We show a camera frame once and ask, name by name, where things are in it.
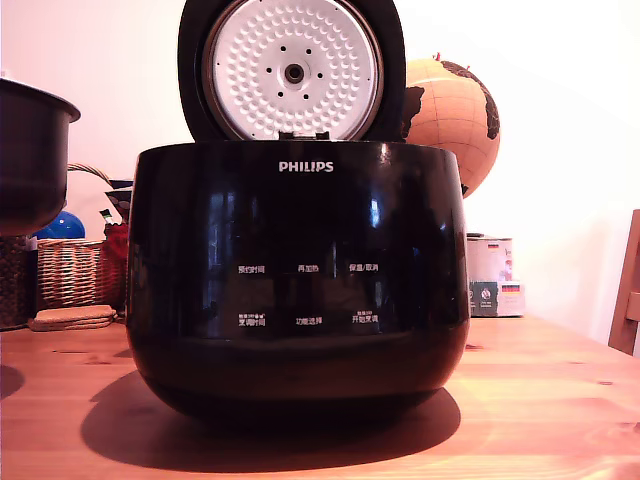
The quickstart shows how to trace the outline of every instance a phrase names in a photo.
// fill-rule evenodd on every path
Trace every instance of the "open lid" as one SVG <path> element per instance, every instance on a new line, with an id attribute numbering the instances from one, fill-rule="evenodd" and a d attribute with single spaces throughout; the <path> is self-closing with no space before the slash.
<path id="1" fill-rule="evenodd" d="M 381 130 L 401 127 L 396 19 L 392 0 L 188 0 L 178 73 L 192 135 L 394 140 Z"/>

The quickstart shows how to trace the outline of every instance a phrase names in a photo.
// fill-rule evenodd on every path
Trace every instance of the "red object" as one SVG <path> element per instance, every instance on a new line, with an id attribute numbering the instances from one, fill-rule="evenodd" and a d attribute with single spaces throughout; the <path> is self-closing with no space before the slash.
<path id="1" fill-rule="evenodd" d="M 100 252 L 99 271 L 108 288 L 104 292 L 106 303 L 116 310 L 124 307 L 127 274 L 127 252 L 129 225 L 107 225 L 104 229 L 107 239 Z"/>

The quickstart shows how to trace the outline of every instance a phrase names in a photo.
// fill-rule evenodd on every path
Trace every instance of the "glossy black surface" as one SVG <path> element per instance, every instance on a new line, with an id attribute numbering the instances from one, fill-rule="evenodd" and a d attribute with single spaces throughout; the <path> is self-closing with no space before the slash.
<path id="1" fill-rule="evenodd" d="M 60 213 L 67 189 L 69 123 L 64 100 L 0 79 L 0 235 L 27 235 Z"/>
<path id="2" fill-rule="evenodd" d="M 324 171 L 281 172 L 290 162 Z M 131 213 L 134 359 L 161 398 L 195 415 L 234 402 L 415 403 L 464 349 L 465 242 L 457 163 L 442 150 L 145 152 Z"/>

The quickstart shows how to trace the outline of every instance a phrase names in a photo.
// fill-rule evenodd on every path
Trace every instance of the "wooden tabletop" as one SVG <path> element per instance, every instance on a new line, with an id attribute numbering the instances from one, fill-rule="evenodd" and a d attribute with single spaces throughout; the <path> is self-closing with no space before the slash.
<path id="1" fill-rule="evenodd" d="M 533 318 L 474 319 L 399 423 L 273 439 L 155 398 L 122 325 L 2 333 L 2 479 L 640 479 L 640 361 Z"/>

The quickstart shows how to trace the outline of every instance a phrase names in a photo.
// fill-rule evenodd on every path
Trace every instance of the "white wall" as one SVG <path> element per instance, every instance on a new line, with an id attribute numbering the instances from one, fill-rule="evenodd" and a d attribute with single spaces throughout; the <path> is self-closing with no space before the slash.
<path id="1" fill-rule="evenodd" d="M 631 211 L 640 208 L 640 4 L 396 0 L 407 56 L 471 70 L 502 146 L 466 200 L 469 229 L 515 238 L 530 313 L 606 343 Z M 3 68 L 74 102 L 70 160 L 130 177 L 137 154 L 191 141 L 177 89 L 183 0 L 3 0 Z M 99 237 L 99 180 L 71 174 L 68 209 Z"/>

